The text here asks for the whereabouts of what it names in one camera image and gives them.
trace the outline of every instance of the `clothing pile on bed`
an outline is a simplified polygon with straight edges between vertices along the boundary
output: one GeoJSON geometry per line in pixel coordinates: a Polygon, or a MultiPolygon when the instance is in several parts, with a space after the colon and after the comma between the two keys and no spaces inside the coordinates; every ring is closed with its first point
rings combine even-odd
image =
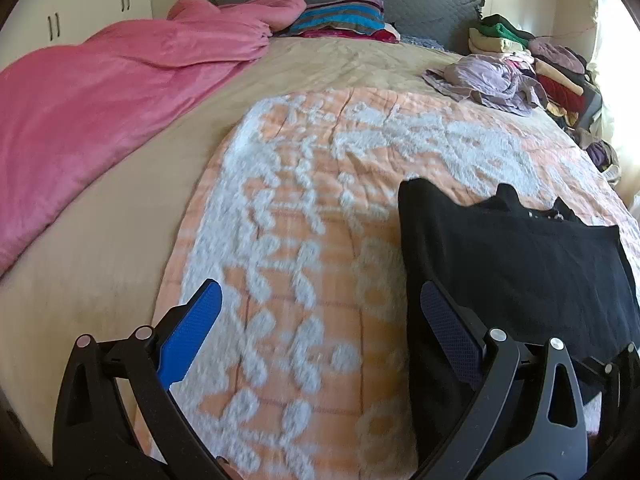
{"type": "Polygon", "coordinates": [[[609,172],[612,186],[620,180],[613,148],[601,139],[585,144],[591,138],[585,128],[602,108],[602,96],[582,56],[549,38],[518,30],[500,14],[470,28],[468,46],[470,56],[442,71],[427,70],[422,77],[456,100],[471,98],[524,116],[542,107],[572,139],[582,138],[576,144],[601,172],[609,172]]]}

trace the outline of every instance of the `curtain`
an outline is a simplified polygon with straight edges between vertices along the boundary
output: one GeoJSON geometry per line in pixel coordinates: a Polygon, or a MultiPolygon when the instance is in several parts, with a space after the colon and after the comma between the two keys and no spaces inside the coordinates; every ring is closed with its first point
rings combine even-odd
{"type": "Polygon", "coordinates": [[[590,69],[604,106],[592,126],[618,153],[622,180],[616,192],[627,205],[640,192],[640,29],[622,0],[598,0],[596,46],[590,69]]]}

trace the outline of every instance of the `pillow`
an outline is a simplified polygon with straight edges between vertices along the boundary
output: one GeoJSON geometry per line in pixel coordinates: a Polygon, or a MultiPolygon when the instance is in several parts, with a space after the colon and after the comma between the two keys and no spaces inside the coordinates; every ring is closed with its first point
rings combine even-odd
{"type": "Polygon", "coordinates": [[[293,36],[307,30],[342,28],[370,36],[385,28],[384,7],[381,0],[335,0],[309,5],[291,25],[293,36]]]}

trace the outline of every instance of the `cream folded towel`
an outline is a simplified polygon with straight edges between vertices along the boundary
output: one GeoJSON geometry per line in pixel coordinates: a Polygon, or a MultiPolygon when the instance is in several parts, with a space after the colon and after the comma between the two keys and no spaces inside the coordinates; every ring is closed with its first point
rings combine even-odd
{"type": "Polygon", "coordinates": [[[549,79],[553,79],[556,83],[568,88],[576,95],[584,94],[583,88],[579,87],[558,69],[552,67],[549,63],[545,63],[541,59],[536,60],[536,74],[544,75],[549,79]]]}
{"type": "Polygon", "coordinates": [[[494,56],[498,59],[504,59],[512,54],[511,52],[488,52],[486,50],[480,50],[474,45],[474,42],[471,41],[471,38],[469,38],[469,50],[472,54],[479,54],[480,56],[494,56]]]}
{"type": "Polygon", "coordinates": [[[476,28],[469,29],[469,38],[476,49],[486,52],[522,52],[524,47],[517,41],[506,40],[505,38],[489,38],[480,34],[476,28]]]}

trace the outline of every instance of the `lavender clothing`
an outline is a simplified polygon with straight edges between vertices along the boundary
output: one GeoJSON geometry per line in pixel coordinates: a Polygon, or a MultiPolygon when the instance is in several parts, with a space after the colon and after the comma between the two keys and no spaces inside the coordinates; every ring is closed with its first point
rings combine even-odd
{"type": "Polygon", "coordinates": [[[438,92],[456,101],[473,101],[505,112],[529,117],[536,107],[548,105],[545,89],[535,79],[494,56],[472,54],[444,70],[427,70],[422,78],[438,92]]]}
{"type": "Polygon", "coordinates": [[[534,56],[544,56],[561,67],[577,74],[584,74],[584,65],[568,48],[549,43],[544,38],[529,41],[529,50],[534,56]]]}
{"type": "Polygon", "coordinates": [[[607,165],[609,157],[607,156],[607,151],[604,149],[602,141],[594,142],[586,151],[596,168],[601,168],[607,165]]]}

